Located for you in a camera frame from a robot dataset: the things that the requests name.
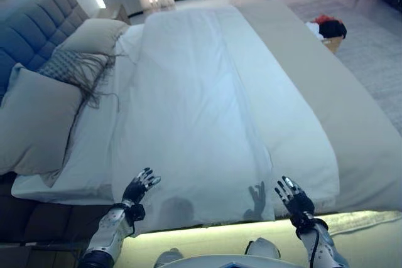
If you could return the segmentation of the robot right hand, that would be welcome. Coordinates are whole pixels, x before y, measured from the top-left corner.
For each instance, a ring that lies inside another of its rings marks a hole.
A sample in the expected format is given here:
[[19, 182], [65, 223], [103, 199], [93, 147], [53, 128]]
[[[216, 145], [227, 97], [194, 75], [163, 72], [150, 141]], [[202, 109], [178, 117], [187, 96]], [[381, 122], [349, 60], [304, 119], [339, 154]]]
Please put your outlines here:
[[276, 184], [274, 191], [292, 217], [313, 216], [315, 205], [298, 183], [287, 176], [282, 176]]

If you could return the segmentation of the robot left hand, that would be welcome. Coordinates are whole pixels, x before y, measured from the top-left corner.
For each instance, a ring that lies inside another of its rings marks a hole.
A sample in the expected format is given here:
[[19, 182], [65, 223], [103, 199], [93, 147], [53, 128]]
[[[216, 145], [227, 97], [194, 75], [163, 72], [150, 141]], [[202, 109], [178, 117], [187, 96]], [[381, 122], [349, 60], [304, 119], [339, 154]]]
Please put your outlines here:
[[122, 204], [132, 206], [139, 204], [145, 194], [161, 181], [160, 176], [155, 176], [151, 168], [144, 168], [126, 187]]

